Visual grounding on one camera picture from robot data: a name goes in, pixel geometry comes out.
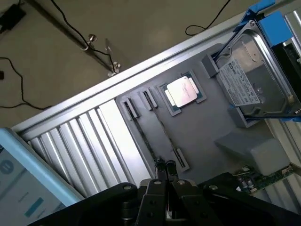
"power adapter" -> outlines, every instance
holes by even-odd
[[[0,17],[0,33],[6,30],[11,30],[14,26],[26,15],[19,5],[13,4],[9,9]]]

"sticker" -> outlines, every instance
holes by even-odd
[[[167,89],[177,107],[182,107],[198,97],[187,76],[168,84]]]
[[[237,59],[231,58],[230,63],[225,64],[220,69],[218,76],[235,106],[260,103],[258,96]]]

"metal rod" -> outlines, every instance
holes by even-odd
[[[66,26],[62,25],[53,15],[51,15],[46,9],[44,9],[36,0],[24,0],[31,5],[41,16],[47,19],[54,27],[60,30],[64,35],[67,36],[71,41],[77,44],[80,48],[86,48],[85,43],[79,40]],[[88,48],[84,51],[87,55],[91,56],[94,60],[100,63],[110,72],[114,72],[113,69],[106,63],[101,57],[99,57],[93,50]]]

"circuit board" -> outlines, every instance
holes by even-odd
[[[255,171],[253,167],[247,167],[249,170],[239,170],[236,172],[239,181],[239,189],[247,194],[253,194],[278,181],[281,181],[294,173],[289,165],[273,174],[264,176]]]

